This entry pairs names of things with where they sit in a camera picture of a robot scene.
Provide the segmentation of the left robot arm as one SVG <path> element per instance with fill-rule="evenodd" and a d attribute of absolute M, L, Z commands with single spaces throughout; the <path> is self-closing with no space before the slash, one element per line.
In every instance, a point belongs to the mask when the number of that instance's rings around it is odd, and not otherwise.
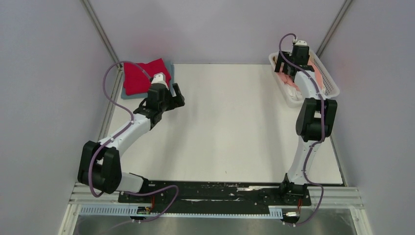
<path fill-rule="evenodd" d="M 128 192 L 137 202 L 145 202 L 150 195 L 149 188 L 144 186 L 147 179 L 123 172 L 120 158 L 138 138 L 161 121 L 164 112 L 185 105 L 179 85 L 174 83 L 172 88 L 173 92 L 164 84 L 152 84 L 147 98 L 132 112 L 130 120 L 108 137 L 98 142 L 86 142 L 82 149 L 78 182 L 107 194 Z"/>

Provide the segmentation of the salmon pink t shirt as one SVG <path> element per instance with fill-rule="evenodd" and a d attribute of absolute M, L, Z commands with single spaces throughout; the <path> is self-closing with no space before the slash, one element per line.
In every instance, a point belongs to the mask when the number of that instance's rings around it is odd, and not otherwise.
<path fill-rule="evenodd" d="M 313 61 L 314 57 L 311 55 L 309 60 L 308 60 L 308 64 L 312 65 L 315 69 L 315 79 L 317 81 L 317 84 L 319 86 L 319 88 L 325 93 L 325 85 L 323 83 L 323 76 L 320 72 L 320 70 L 318 69 L 318 67 L 315 65 L 314 61 Z M 295 83 L 293 82 L 292 78 L 282 72 L 278 72 L 277 73 L 281 79 L 281 81 L 283 82 L 283 84 L 292 84 L 294 85 Z"/>

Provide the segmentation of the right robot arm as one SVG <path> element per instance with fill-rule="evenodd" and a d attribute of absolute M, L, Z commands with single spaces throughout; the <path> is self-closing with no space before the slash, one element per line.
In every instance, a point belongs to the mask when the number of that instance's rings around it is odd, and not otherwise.
<path fill-rule="evenodd" d="M 275 71 L 290 76 L 303 97 L 296 121 L 298 147 L 293 163 L 279 186 L 279 197 L 285 204 L 304 198 L 307 185 L 308 162 L 313 160 L 325 138 L 331 135 L 337 111 L 337 102 L 323 93 L 315 78 L 315 70 L 308 63 L 309 46 L 305 42 L 293 44 L 291 52 L 281 51 Z"/>

